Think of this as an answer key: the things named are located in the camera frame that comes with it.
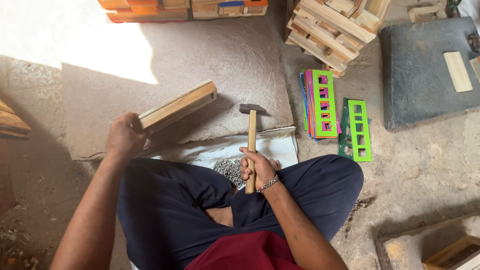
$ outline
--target wooden crate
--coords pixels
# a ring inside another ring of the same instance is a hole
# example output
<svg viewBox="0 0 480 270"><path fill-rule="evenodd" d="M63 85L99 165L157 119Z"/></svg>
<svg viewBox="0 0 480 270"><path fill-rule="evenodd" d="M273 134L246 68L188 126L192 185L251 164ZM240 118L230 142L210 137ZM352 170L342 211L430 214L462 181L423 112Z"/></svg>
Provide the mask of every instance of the wooden crate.
<svg viewBox="0 0 480 270"><path fill-rule="evenodd" d="M287 44L314 55L341 76L376 37L390 0L290 0Z"/></svg>
<svg viewBox="0 0 480 270"><path fill-rule="evenodd" d="M425 270L480 269L480 238L466 235L423 263Z"/></svg>

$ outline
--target wooden stick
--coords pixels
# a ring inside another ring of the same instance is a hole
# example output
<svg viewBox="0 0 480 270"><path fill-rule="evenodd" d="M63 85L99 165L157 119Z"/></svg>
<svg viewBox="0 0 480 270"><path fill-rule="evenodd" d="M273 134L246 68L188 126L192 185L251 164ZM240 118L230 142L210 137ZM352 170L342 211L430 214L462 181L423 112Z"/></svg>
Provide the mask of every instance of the wooden stick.
<svg viewBox="0 0 480 270"><path fill-rule="evenodd" d="M255 144L256 144L256 136L257 136L257 111L251 110L250 111L250 120L248 122L248 150L256 153ZM257 174L255 173L255 162L253 160L248 159L248 168L252 171L249 179L246 181L245 186L245 193L253 194L255 192L255 179Z"/></svg>

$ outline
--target navy blue pants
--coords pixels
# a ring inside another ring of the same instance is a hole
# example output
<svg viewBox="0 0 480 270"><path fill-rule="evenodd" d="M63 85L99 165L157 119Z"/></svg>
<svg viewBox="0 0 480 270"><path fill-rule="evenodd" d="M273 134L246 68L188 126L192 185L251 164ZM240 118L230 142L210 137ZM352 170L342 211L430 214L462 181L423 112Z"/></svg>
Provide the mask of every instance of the navy blue pants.
<svg viewBox="0 0 480 270"><path fill-rule="evenodd" d="M348 218L363 185L360 166L327 155L281 169L279 179L330 241ZM232 207L234 228L204 209ZM134 159L120 184L117 215L129 259L140 270L183 269L221 236L272 231L285 237L262 194L232 195L230 181L190 164Z"/></svg>

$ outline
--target stack of colorful panels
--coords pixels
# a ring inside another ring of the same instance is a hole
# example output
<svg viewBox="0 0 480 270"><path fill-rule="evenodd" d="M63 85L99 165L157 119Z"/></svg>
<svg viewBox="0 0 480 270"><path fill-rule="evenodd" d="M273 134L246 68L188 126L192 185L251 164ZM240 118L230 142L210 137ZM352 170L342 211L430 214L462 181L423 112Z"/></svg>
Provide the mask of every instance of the stack of colorful panels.
<svg viewBox="0 0 480 270"><path fill-rule="evenodd" d="M342 130L335 111L331 71L302 70L304 127L315 140L336 138Z"/></svg>

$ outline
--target lime green cutout panel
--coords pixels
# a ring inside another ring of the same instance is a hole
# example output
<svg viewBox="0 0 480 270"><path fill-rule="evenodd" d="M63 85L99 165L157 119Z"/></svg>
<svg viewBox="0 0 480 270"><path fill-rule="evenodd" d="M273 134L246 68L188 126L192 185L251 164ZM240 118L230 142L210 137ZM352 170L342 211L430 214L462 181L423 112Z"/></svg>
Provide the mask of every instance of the lime green cutout panel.
<svg viewBox="0 0 480 270"><path fill-rule="evenodd" d="M327 77L327 84L320 83L320 76ZM336 132L336 111L335 111L335 97L333 94L333 77L331 71L312 70L313 77L313 96L315 100L315 134L317 137L337 137ZM328 88L328 98L320 97L320 87ZM329 103L329 110L322 110L320 105L322 101ZM329 113L329 118L322 118L322 113ZM322 122L330 122L330 131L323 131Z"/></svg>
<svg viewBox="0 0 480 270"><path fill-rule="evenodd" d="M353 160L357 162L371 161L372 152L370 151L367 105L365 104L365 101L349 100L348 113L350 117L350 131L352 134Z"/></svg>

